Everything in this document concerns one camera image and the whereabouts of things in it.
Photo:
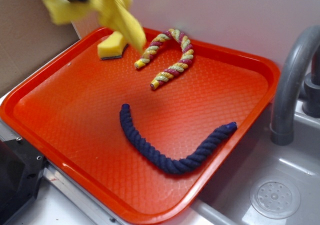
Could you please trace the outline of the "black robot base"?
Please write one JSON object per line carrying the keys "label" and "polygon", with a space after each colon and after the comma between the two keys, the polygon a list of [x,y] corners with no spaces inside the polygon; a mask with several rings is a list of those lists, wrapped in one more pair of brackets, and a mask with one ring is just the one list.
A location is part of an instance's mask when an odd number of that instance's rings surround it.
{"label": "black robot base", "polygon": [[27,140],[0,142],[0,223],[7,225],[38,196],[45,156]]}

